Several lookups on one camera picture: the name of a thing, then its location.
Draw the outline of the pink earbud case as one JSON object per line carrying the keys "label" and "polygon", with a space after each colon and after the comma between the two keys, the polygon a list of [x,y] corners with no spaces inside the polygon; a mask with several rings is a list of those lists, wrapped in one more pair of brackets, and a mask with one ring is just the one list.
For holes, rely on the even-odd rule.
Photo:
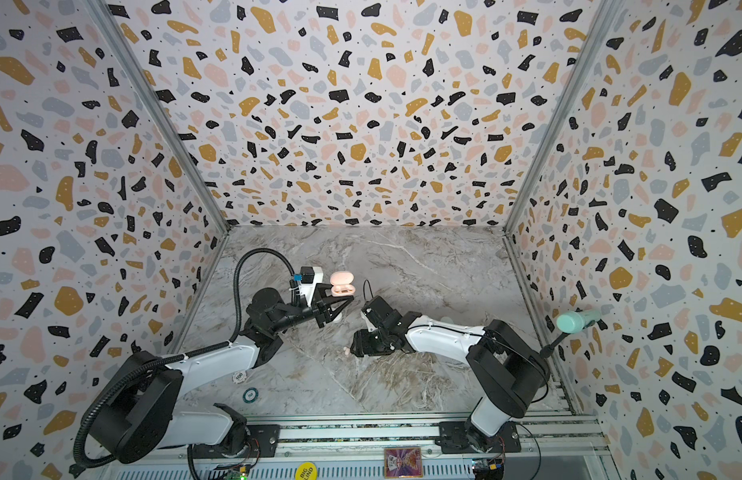
{"label": "pink earbud case", "polygon": [[354,275],[349,271],[337,271],[330,276],[331,292],[335,297],[353,296],[356,288],[353,285]]}

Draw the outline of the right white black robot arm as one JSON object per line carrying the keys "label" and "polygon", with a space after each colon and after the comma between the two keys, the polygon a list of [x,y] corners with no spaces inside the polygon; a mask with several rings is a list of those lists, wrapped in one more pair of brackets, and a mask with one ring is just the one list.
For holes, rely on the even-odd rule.
{"label": "right white black robot arm", "polygon": [[381,297],[361,309],[367,327],[353,335],[357,357],[431,353],[466,364],[482,396],[466,423],[466,433],[485,449],[506,423],[526,415],[537,391],[548,384],[546,358],[502,320],[487,326],[459,326],[419,312],[404,315]]}

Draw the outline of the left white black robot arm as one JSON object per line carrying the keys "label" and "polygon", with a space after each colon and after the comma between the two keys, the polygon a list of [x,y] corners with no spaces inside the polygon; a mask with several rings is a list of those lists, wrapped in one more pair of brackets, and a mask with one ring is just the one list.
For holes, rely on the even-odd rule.
{"label": "left white black robot arm", "polygon": [[309,286],[294,304],[284,302],[276,289],[264,288],[247,307],[236,308],[244,325],[235,340],[168,357],[146,351],[131,355],[83,414],[73,444],[76,464],[128,464],[155,449],[193,444],[238,452],[245,442],[242,414],[223,403],[211,411],[180,411],[178,400],[220,378],[266,364],[283,344],[281,332],[310,320],[324,327],[353,300],[351,295],[333,295],[325,283]]}

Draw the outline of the white poker chip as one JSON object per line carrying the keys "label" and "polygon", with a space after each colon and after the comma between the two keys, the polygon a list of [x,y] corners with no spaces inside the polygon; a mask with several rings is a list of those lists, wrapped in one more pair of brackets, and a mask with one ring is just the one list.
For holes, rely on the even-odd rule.
{"label": "white poker chip", "polygon": [[235,384],[243,384],[246,382],[247,379],[248,379],[248,372],[245,370],[235,372],[232,375],[232,381]]}

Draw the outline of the pink square card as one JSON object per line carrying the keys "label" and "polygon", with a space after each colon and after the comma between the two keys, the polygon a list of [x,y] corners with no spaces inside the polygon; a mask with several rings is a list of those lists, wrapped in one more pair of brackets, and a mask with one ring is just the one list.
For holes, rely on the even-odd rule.
{"label": "pink square card", "polygon": [[386,448],[383,475],[386,479],[422,478],[424,468],[421,448]]}

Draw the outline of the yellow round sticker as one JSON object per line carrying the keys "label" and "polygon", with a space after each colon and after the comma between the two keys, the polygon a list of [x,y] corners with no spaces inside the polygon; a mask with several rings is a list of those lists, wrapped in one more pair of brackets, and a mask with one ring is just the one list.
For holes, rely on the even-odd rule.
{"label": "yellow round sticker", "polygon": [[318,468],[312,462],[304,462],[297,467],[294,475],[295,480],[317,480]]}

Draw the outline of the mint green microphone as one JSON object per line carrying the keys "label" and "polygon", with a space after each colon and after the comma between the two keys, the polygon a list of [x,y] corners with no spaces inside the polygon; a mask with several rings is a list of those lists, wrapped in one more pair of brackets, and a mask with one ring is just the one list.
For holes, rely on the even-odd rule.
{"label": "mint green microphone", "polygon": [[598,310],[586,310],[580,312],[566,312],[559,315],[556,320],[556,326],[560,330],[558,337],[550,344],[544,346],[539,355],[542,359],[549,358],[556,347],[569,335],[577,334],[582,330],[593,326],[601,318]]}

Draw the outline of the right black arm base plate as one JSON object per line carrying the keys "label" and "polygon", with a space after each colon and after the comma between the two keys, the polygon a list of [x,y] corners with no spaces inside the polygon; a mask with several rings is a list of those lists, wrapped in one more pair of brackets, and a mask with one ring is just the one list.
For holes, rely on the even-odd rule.
{"label": "right black arm base plate", "polygon": [[435,444],[444,454],[497,455],[521,451],[519,435],[511,422],[505,423],[493,436],[486,436],[467,420],[440,422]]}

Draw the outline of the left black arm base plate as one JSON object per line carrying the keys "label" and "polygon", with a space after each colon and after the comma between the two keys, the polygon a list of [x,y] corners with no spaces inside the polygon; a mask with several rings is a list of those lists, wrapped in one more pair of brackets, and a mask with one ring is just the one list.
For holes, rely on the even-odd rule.
{"label": "left black arm base plate", "polygon": [[281,427],[278,424],[234,424],[219,444],[193,446],[195,459],[256,460],[275,455]]}

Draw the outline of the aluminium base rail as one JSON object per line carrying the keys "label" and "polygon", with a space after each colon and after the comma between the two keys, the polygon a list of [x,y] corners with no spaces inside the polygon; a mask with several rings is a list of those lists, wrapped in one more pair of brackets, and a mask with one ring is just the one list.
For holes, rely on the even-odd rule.
{"label": "aluminium base rail", "polygon": [[498,465],[505,479],[617,479],[598,421],[566,411],[533,411],[512,423],[518,453],[444,454],[435,444],[438,424],[464,421],[456,413],[354,414],[258,417],[258,424],[278,424],[279,443],[272,458],[229,461],[196,459],[202,479],[294,479],[304,462],[318,468],[318,479],[386,479],[386,448],[420,447],[421,479],[472,479],[480,468]]}

